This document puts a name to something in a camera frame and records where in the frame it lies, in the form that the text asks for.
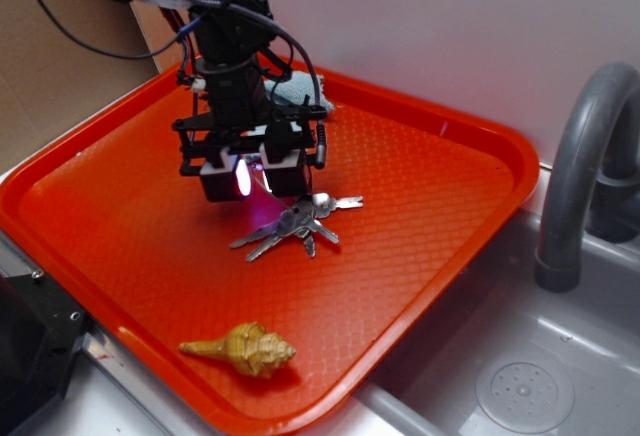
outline orange tray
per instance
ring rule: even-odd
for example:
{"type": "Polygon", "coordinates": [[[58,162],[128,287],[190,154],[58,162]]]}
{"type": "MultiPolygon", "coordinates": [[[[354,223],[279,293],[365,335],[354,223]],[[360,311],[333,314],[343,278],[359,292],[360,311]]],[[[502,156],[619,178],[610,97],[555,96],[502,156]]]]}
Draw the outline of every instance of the orange tray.
{"type": "Polygon", "coordinates": [[[229,244],[278,201],[208,203],[178,175],[171,123],[191,96],[166,73],[14,171],[0,227],[204,420],[241,435],[296,431],[367,376],[533,189],[516,132],[324,72],[337,109],[314,191],[364,196],[323,224],[317,256],[289,238],[253,263],[229,244]],[[270,380],[183,355],[259,321],[298,351],[270,380]]]}

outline gray faucet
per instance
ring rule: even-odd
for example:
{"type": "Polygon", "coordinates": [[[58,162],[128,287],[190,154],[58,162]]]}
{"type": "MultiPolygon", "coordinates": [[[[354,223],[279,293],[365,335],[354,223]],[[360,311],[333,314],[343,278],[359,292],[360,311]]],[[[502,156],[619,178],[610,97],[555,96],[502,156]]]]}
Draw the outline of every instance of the gray faucet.
{"type": "Polygon", "coordinates": [[[585,228],[612,242],[640,232],[639,137],[640,74],[607,64],[582,90],[553,164],[536,251],[541,287],[578,285],[585,228]]]}

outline key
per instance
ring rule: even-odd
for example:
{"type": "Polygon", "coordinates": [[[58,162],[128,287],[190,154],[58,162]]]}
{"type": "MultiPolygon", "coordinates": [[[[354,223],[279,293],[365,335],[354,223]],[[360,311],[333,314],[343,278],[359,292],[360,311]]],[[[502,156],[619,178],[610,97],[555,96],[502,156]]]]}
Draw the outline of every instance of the key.
{"type": "Polygon", "coordinates": [[[260,229],[254,231],[249,236],[245,236],[244,238],[240,238],[234,241],[233,243],[231,243],[230,247],[234,249],[239,248],[240,246],[244,246],[247,243],[252,243],[270,235],[271,233],[274,233],[276,231],[276,227],[278,226],[278,222],[279,220],[274,221],[273,223],[269,223],[266,226],[263,226],[260,229]]]}
{"type": "Polygon", "coordinates": [[[351,196],[349,198],[332,198],[327,193],[318,193],[311,196],[311,201],[316,208],[316,218],[326,218],[338,208],[361,208],[364,206],[362,196],[351,196]]]}
{"type": "Polygon", "coordinates": [[[319,233],[334,244],[340,241],[338,235],[328,230],[315,218],[316,209],[311,201],[300,201],[294,207],[299,210],[299,226],[298,228],[307,228],[314,233],[319,233]]]}
{"type": "MultiPolygon", "coordinates": [[[[291,236],[292,234],[300,230],[303,227],[302,220],[304,218],[306,218],[306,213],[300,211],[300,208],[298,208],[297,205],[294,205],[286,211],[283,211],[282,214],[280,214],[280,219],[275,222],[275,230],[269,234],[267,239],[265,239],[260,246],[258,246],[247,255],[247,261],[251,262],[256,260],[265,251],[274,247],[284,238],[286,238],[287,236],[291,236]]],[[[247,238],[243,239],[256,241],[260,239],[260,237],[266,236],[266,234],[268,233],[266,233],[265,228],[272,227],[272,225],[273,223],[264,226],[258,231],[250,234],[247,238]]]]}
{"type": "Polygon", "coordinates": [[[299,229],[296,231],[296,236],[302,239],[302,244],[304,244],[304,249],[307,250],[307,254],[310,258],[315,257],[316,255],[316,243],[313,241],[313,236],[311,235],[311,231],[307,228],[299,229]]]}

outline gold seashell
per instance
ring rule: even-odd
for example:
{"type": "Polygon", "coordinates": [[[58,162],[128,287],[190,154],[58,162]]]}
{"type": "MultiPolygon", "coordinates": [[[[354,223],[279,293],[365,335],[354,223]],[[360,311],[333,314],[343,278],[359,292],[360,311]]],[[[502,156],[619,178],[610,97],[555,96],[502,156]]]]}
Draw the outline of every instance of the gold seashell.
{"type": "Polygon", "coordinates": [[[215,341],[182,343],[180,351],[231,363],[241,374],[270,378],[287,363],[296,350],[276,333],[258,323],[244,323],[215,341]]]}

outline robotic arm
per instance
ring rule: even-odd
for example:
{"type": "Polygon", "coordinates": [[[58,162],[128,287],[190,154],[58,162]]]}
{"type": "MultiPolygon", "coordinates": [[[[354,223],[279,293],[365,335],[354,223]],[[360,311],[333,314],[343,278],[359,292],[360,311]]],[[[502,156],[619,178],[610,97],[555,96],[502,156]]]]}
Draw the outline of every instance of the robotic arm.
{"type": "Polygon", "coordinates": [[[192,116],[173,124],[181,141],[181,174],[198,176],[209,201],[243,199],[248,191],[238,183],[239,173],[245,172],[246,179],[246,159],[251,158],[260,161],[275,196],[309,194],[310,168],[322,169],[325,164],[322,120],[327,111],[319,105],[319,84],[308,56],[287,38],[309,67],[314,104],[311,95],[302,104],[278,104],[267,97],[264,78],[277,85],[290,78],[291,68],[269,49],[286,32],[273,22],[268,1],[190,1],[194,4],[187,26],[194,28],[201,57],[195,61],[195,74],[182,75],[178,83],[192,85],[208,109],[202,114],[194,109],[192,116]],[[265,59],[281,74],[263,68],[265,59]]]}

